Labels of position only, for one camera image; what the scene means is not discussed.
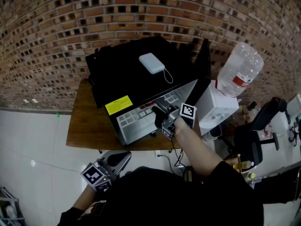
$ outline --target black office chair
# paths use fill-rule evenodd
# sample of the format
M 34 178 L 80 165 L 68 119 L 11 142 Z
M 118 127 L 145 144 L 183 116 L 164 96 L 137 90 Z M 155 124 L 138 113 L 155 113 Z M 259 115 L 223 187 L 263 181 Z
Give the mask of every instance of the black office chair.
M 262 162 L 262 144 L 275 143 L 278 151 L 279 144 L 275 133 L 272 133 L 273 138 L 260 141 L 256 131 L 263 130 L 278 112 L 286 110 L 286 106 L 285 100 L 273 97 L 271 101 L 262 107 L 251 123 L 235 129 L 234 145 L 224 137 L 221 137 L 230 151 L 230 155 L 227 158 L 240 154 L 241 161 L 253 161 L 254 165 L 252 167 L 254 167 Z

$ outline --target black shirt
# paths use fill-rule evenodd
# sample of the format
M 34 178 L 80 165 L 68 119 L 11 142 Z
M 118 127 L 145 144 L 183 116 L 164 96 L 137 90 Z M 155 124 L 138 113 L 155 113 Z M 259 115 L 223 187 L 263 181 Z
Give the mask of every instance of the black shirt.
M 71 208 L 62 213 L 59 226 L 163 221 L 261 226 L 263 206 L 243 177 L 225 162 L 204 184 L 143 167 L 114 181 L 85 212 Z

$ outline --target white box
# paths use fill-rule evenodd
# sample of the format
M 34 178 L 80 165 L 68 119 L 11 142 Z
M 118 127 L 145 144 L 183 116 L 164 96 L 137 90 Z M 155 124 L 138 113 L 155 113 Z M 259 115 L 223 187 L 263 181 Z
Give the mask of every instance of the white box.
M 204 135 L 239 109 L 236 97 L 227 97 L 215 88 L 211 81 L 196 103 L 201 134 Z

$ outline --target brick wall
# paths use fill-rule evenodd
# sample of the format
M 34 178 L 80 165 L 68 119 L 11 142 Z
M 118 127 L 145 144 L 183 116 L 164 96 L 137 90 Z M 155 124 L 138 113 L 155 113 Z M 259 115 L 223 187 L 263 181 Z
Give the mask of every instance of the brick wall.
M 301 0 L 0 0 L 0 7 L 0 107 L 72 109 L 89 75 L 86 55 L 158 34 L 192 60 L 208 38 L 213 78 L 238 41 L 256 48 L 265 66 L 244 103 L 298 91 Z

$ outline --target person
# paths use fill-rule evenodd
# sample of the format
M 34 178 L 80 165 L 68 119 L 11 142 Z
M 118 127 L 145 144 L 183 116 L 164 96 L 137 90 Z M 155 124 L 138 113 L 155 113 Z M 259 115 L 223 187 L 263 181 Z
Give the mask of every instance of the person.
M 138 168 L 105 192 L 87 186 L 59 226 L 107 223 L 189 222 L 198 225 L 263 225 L 263 205 L 243 177 L 211 151 L 178 117 L 175 138 L 200 182 L 167 171 Z

